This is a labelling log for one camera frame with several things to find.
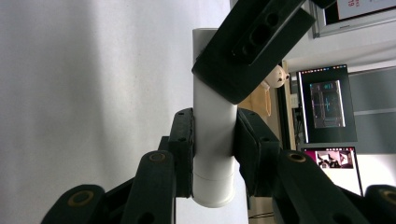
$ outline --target white backdrop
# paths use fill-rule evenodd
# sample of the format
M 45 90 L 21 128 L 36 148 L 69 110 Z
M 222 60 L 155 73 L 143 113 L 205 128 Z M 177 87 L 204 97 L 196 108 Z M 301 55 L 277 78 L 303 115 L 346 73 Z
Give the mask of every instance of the white backdrop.
M 229 10 L 226 0 L 2 1 L 0 223 L 38 223 L 68 189 L 133 177 L 192 107 L 192 29 L 219 27 Z

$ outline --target round hole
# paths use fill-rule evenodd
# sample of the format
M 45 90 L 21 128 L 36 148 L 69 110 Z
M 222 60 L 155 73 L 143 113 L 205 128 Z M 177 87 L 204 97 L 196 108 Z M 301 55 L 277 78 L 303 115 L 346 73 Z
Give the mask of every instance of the round hole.
M 304 156 L 301 156 L 301 155 L 295 154 L 295 153 L 290 153 L 289 154 L 289 159 L 291 161 L 305 162 L 305 157 Z
M 350 221 L 349 217 L 347 217 L 344 214 L 335 214 L 334 216 L 332 216 L 332 219 L 334 219 L 334 221 L 339 224 L 351 224 L 352 223 Z
M 149 159 L 151 161 L 163 161 L 165 160 L 165 158 L 165 155 L 163 155 L 162 153 L 154 153 L 149 156 Z
M 267 137 L 262 137 L 262 138 L 260 138 L 260 141 L 262 141 L 262 142 L 269 142 L 270 139 L 267 138 Z
M 383 190 L 381 192 L 382 197 L 390 203 L 396 205 L 396 192 L 392 190 Z
M 247 43 L 244 47 L 242 47 L 242 53 L 246 56 L 253 54 L 255 51 L 254 46 L 250 43 Z
M 142 216 L 139 217 L 139 219 L 137 220 L 138 224 L 150 224 L 154 222 L 154 215 L 152 215 L 151 213 L 145 213 Z
M 270 29 L 264 25 L 260 24 L 250 35 L 250 41 L 253 46 L 260 46 L 265 43 L 265 41 L 270 37 Z
M 267 23 L 270 26 L 276 26 L 279 22 L 279 17 L 275 13 L 271 13 L 267 16 Z
M 89 203 L 93 198 L 93 192 L 91 190 L 81 190 L 75 194 L 73 194 L 67 204 L 70 207 L 81 207 L 85 204 Z

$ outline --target white cylinder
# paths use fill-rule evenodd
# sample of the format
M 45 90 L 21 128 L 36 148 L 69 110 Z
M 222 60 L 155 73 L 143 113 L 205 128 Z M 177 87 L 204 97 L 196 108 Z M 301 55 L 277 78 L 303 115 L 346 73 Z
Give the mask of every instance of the white cylinder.
M 216 30 L 194 30 L 194 60 Z M 233 199 L 233 130 L 236 105 L 198 77 L 193 79 L 195 157 L 193 199 L 205 207 L 221 207 Z

